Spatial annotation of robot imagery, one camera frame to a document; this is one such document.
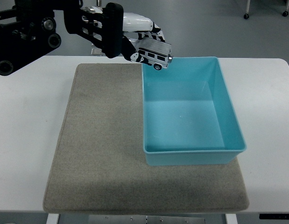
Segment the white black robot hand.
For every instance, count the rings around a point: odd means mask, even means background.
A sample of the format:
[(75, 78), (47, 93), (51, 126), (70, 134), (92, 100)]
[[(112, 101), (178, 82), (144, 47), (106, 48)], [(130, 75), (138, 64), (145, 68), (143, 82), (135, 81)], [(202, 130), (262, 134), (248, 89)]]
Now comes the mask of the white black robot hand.
[(166, 68), (172, 61), (171, 45), (165, 42), (162, 30), (149, 18), (124, 13), (123, 34), (136, 33), (136, 39), (122, 38), (121, 54), (128, 61), (144, 63), (156, 70)]

